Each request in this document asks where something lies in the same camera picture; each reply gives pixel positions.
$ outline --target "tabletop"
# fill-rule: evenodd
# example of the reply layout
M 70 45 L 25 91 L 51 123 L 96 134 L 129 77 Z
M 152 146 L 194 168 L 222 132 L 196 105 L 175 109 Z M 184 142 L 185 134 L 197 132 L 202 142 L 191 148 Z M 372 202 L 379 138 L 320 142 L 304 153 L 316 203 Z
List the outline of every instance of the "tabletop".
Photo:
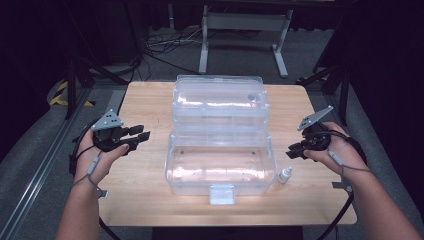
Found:
M 268 129 L 277 169 L 291 166 L 286 184 L 278 181 L 258 196 L 236 196 L 234 205 L 210 205 L 209 196 L 180 196 L 165 179 L 168 136 L 173 128 L 174 82 L 133 82 L 128 86 L 119 116 L 125 126 L 144 125 L 150 139 L 117 160 L 100 188 L 100 216 L 109 226 L 303 226 L 331 223 L 346 202 L 340 182 L 324 165 L 289 159 L 288 146 L 302 140 L 296 130 L 303 117 L 314 113 L 301 86 L 264 85 L 270 104 Z M 339 224 L 354 224 L 349 207 Z

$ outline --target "metal bracket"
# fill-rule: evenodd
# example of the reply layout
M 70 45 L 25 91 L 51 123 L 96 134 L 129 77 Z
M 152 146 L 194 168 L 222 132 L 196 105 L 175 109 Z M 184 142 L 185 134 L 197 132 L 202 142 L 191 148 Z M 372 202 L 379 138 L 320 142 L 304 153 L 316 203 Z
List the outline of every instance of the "metal bracket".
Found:
M 124 121 L 122 121 L 118 115 L 110 109 L 105 115 L 103 115 L 103 117 L 91 126 L 91 130 L 99 131 L 103 129 L 121 127 L 122 125 L 124 125 Z
M 331 112 L 331 110 L 333 110 L 333 106 L 328 106 L 327 108 L 325 108 L 325 109 L 323 109 L 319 112 L 316 112 L 316 113 L 311 114 L 307 117 L 304 117 L 302 119 L 302 122 L 300 123 L 299 127 L 297 127 L 297 131 L 301 131 L 305 128 L 312 126 L 314 123 L 318 122 L 318 120 L 320 120 L 322 117 L 327 115 L 327 113 Z

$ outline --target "transparent plastic container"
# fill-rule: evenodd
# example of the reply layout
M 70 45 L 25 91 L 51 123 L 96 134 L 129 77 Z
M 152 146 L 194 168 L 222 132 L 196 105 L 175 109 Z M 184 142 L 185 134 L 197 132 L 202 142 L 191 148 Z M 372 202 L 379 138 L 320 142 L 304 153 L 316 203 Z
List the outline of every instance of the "transparent plastic container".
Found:
M 259 77 L 179 76 L 165 177 L 179 195 L 260 195 L 276 180 L 266 91 Z

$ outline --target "small plastic bottle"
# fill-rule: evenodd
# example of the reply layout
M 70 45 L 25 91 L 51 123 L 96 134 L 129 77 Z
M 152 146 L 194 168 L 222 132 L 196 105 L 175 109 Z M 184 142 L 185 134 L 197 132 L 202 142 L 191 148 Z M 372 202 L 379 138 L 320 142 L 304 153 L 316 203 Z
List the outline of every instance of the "small plastic bottle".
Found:
M 287 180 L 290 178 L 291 173 L 292 173 L 291 167 L 284 168 L 283 170 L 281 170 L 281 173 L 278 174 L 278 181 L 282 184 L 286 183 Z

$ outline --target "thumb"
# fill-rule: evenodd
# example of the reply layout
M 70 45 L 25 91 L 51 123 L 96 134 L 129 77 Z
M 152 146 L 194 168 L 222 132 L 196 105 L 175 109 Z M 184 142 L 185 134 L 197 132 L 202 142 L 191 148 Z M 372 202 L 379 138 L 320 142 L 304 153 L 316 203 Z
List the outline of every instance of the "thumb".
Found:
M 116 159 L 124 155 L 128 151 L 129 145 L 123 144 L 112 151 L 106 153 L 108 161 L 114 162 Z
M 303 155 L 305 155 L 305 157 L 313 159 L 315 161 L 320 161 L 322 152 L 321 151 L 313 151 L 313 150 L 305 150 L 305 151 L 303 151 Z

